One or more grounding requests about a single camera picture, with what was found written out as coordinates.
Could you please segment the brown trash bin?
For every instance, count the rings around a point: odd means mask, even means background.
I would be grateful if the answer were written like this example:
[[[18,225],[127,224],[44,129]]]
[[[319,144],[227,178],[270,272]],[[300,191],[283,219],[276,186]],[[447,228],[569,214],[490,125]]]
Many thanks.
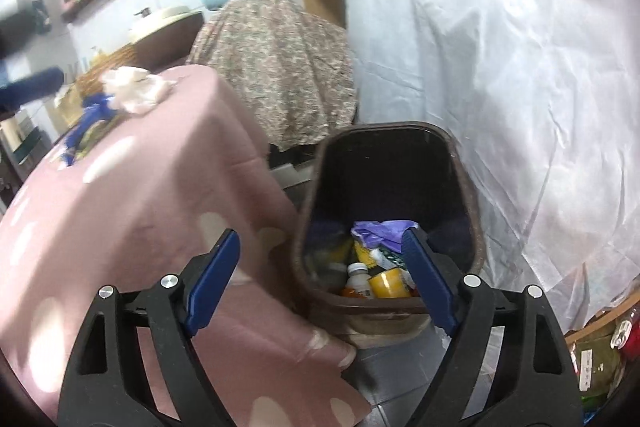
[[[460,271],[480,271],[480,210],[454,140],[424,122],[365,124],[325,139],[288,255],[305,317],[360,349],[422,332],[430,317],[400,253],[411,228]]]

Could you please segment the blue snack wrapper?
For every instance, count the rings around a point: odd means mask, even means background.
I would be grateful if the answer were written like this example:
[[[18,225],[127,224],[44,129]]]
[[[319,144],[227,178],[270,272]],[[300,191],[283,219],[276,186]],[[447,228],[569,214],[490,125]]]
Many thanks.
[[[104,135],[107,127],[117,118],[118,109],[114,106],[114,98],[104,93],[90,95],[82,102],[82,114],[78,123],[70,129],[64,139],[61,161],[65,167],[75,164],[78,159],[88,154],[91,143]]]

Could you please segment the floral cloth cover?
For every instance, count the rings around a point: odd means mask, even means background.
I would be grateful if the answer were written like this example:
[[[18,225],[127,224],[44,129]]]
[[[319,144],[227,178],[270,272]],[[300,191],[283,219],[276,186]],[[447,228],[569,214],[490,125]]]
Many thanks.
[[[198,32],[186,61],[226,80],[282,152],[354,122],[346,30],[291,0],[228,1]]]

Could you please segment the woven wicker basket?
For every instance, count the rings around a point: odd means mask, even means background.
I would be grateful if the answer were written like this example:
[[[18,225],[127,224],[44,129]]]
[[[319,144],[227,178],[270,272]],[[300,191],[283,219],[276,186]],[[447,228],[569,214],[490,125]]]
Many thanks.
[[[128,43],[111,54],[102,54],[89,68],[88,72],[79,76],[75,81],[76,89],[81,98],[101,93],[104,89],[102,76],[120,66],[137,66],[136,48]]]

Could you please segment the yellow cylindrical can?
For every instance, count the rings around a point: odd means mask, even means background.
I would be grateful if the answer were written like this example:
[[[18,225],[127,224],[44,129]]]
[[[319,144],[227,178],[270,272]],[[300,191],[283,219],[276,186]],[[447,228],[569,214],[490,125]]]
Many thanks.
[[[406,285],[402,271],[399,268],[386,270],[371,277],[369,284],[375,298],[404,299],[411,297],[411,291]]]

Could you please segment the white sheet cover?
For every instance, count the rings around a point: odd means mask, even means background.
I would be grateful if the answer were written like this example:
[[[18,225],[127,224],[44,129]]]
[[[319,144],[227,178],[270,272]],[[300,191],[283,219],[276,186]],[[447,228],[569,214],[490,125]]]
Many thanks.
[[[639,276],[639,0],[346,0],[359,118],[445,129],[491,283],[580,329]]]

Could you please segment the brown white lidded pot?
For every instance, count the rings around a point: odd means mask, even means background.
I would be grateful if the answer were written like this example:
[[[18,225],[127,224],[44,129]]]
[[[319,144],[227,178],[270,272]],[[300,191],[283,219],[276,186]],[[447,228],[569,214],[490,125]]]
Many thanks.
[[[150,72],[183,64],[191,53],[195,38],[205,20],[200,10],[177,6],[161,18],[148,16],[148,22],[132,39],[134,65]]]

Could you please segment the white tissue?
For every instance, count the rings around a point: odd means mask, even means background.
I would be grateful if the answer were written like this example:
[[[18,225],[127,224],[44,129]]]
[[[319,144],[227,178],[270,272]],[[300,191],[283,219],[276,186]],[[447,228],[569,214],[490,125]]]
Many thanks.
[[[120,66],[101,76],[107,106],[118,113],[143,116],[166,100],[175,80],[151,74],[144,68]]]

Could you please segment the orange juice plastic bottle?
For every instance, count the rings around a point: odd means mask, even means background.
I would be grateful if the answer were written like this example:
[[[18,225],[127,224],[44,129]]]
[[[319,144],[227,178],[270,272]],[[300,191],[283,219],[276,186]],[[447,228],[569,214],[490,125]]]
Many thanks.
[[[352,263],[347,267],[348,279],[342,290],[344,297],[372,299],[374,297],[369,283],[370,275],[362,262]]]

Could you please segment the pink polka dot tablecloth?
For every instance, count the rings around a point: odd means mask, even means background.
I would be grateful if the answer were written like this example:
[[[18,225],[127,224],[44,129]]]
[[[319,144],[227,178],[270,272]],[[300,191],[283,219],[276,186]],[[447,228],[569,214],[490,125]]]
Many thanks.
[[[167,98],[66,167],[51,152],[1,221],[1,350],[48,416],[105,285],[138,291],[237,231],[238,269],[193,341],[241,426],[352,426],[370,404],[342,376],[356,351],[295,314],[278,271],[297,212],[254,116],[213,69],[168,69]]]

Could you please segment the purple plastic bag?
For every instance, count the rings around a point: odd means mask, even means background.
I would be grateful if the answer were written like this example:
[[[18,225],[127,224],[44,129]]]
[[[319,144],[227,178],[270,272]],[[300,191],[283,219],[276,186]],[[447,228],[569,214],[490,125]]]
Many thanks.
[[[385,248],[395,254],[401,253],[402,236],[405,231],[419,225],[411,220],[356,221],[352,226],[352,237],[364,248]]]

